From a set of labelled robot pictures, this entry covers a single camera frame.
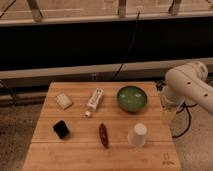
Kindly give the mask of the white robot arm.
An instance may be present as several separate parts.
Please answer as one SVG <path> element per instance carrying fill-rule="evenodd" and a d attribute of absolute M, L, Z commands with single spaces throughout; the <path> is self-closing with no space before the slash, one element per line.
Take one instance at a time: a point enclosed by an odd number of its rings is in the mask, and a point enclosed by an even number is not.
<path fill-rule="evenodd" d="M 162 122 L 169 125 L 186 99 L 194 101 L 213 115 L 213 87 L 206 83 L 208 69 L 200 61 L 174 67 L 165 74 L 166 85 L 160 92 Z"/>

